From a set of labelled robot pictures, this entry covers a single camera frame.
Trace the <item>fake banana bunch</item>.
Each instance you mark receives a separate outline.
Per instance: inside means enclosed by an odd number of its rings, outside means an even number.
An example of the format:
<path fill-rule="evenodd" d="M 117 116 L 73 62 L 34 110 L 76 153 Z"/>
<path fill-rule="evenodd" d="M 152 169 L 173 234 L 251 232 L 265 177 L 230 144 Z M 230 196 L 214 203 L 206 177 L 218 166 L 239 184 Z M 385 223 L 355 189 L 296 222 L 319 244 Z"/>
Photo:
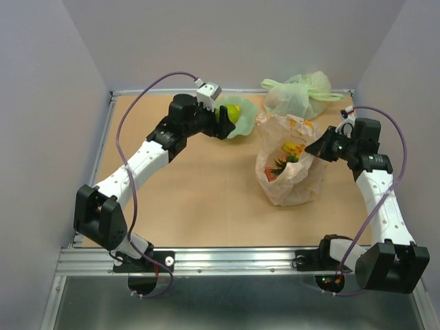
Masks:
<path fill-rule="evenodd" d="M 286 142 L 282 145 L 282 150 L 288 156 L 299 158 L 305 149 L 304 144 L 296 144 L 294 142 Z"/>

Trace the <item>banana print plastic bag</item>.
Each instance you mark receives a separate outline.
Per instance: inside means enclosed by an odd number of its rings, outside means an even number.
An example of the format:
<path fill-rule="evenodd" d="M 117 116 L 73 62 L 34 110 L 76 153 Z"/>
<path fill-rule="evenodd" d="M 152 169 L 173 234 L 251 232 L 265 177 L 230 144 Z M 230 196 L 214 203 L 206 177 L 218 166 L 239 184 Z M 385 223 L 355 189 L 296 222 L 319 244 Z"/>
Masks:
<path fill-rule="evenodd" d="M 256 117 L 256 130 L 261 137 L 255 173 L 258 183 L 267 198 L 275 206 L 297 206 L 318 198 L 325 176 L 326 164 L 305 150 L 297 163 L 288 163 L 285 170 L 274 180 L 268 182 L 264 173 L 266 166 L 274 167 L 275 161 L 285 152 L 286 142 L 304 144 L 305 148 L 321 135 L 320 127 L 309 120 L 294 115 L 259 114 Z"/>

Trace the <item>fake watermelon slice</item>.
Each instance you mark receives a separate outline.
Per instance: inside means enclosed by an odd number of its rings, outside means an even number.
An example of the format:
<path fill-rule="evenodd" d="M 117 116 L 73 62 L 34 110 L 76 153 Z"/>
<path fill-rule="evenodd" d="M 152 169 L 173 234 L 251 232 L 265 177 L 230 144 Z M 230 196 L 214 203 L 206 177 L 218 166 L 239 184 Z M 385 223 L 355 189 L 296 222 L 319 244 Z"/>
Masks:
<path fill-rule="evenodd" d="M 282 173 L 282 171 L 283 170 L 280 168 L 274 168 L 269 166 L 266 166 L 264 169 L 264 173 L 267 177 L 268 182 L 274 181 Z"/>

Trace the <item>fake pineapple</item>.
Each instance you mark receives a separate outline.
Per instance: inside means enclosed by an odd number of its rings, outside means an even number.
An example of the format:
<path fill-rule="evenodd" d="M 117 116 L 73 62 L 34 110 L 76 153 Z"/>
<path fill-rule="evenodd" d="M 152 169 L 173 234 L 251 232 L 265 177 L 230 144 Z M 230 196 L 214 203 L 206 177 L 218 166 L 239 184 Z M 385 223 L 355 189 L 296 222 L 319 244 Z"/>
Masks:
<path fill-rule="evenodd" d="M 282 169 L 284 171 L 285 168 L 286 168 L 286 165 L 288 163 L 292 163 L 292 164 L 297 163 L 299 161 L 299 159 L 300 158 L 296 158 L 296 157 L 293 157 L 293 156 L 288 156 L 288 155 L 285 154 L 285 156 L 282 156 L 281 158 L 278 158 L 275 161 L 274 168 L 280 168 L 280 169 Z"/>

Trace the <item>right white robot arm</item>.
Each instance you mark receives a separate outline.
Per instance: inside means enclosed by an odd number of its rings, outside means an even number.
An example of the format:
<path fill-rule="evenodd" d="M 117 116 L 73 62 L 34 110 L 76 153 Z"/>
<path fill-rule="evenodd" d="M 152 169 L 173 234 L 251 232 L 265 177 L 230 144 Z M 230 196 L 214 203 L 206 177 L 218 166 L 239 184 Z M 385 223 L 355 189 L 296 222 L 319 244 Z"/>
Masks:
<path fill-rule="evenodd" d="M 393 177 L 389 157 L 378 152 L 380 131 L 379 121 L 348 115 L 305 148 L 322 160 L 347 163 L 368 211 L 366 225 L 371 227 L 369 249 L 359 246 L 357 239 L 327 236 L 316 260 L 324 268 L 338 264 L 339 273 L 351 270 L 361 289 L 410 294 L 430 255 L 415 243 L 404 223 L 394 193 L 399 179 Z"/>

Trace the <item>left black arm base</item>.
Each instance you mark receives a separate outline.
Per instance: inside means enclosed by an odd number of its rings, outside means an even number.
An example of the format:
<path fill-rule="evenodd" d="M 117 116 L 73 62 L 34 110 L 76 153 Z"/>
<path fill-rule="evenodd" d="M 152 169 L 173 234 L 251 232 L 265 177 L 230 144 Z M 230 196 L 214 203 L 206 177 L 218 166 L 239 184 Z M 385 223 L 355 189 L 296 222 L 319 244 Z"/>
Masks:
<path fill-rule="evenodd" d="M 172 250 L 148 249 L 144 257 L 134 259 L 121 252 L 109 252 L 113 259 L 113 272 L 126 274 L 127 285 L 132 296 L 137 298 L 155 298 L 164 295 L 173 284 L 175 252 Z"/>

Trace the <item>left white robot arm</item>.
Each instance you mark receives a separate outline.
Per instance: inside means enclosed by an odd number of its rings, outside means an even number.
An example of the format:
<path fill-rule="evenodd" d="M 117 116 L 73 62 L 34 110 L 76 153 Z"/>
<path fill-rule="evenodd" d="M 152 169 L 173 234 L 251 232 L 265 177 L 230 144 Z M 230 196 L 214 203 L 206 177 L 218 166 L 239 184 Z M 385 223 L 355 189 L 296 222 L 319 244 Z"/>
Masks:
<path fill-rule="evenodd" d="M 74 229 L 108 251 L 129 256 L 136 270 L 152 266 L 152 245 L 133 233 L 123 208 L 135 201 L 136 190 L 159 169 L 168 165 L 198 133 L 224 140 L 234 130 L 228 109 L 209 110 L 196 97 L 177 94 L 168 114 L 143 141 L 130 159 L 94 187 L 83 185 L 76 193 Z"/>

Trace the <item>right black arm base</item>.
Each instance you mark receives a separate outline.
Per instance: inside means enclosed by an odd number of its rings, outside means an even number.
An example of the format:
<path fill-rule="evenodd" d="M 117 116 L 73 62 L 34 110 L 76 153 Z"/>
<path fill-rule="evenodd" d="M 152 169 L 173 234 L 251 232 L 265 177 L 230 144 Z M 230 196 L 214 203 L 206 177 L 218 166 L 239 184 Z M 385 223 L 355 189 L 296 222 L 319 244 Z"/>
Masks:
<path fill-rule="evenodd" d="M 345 285 L 345 274 L 352 272 L 349 260 L 344 262 L 340 271 L 340 260 L 344 256 L 352 239 L 347 236 L 327 234 L 316 249 L 299 249 L 295 251 L 295 257 L 291 266 L 299 272 L 334 272 L 332 275 L 316 275 L 316 284 L 322 293 L 329 292 L 333 296 L 351 296 L 342 293 Z"/>

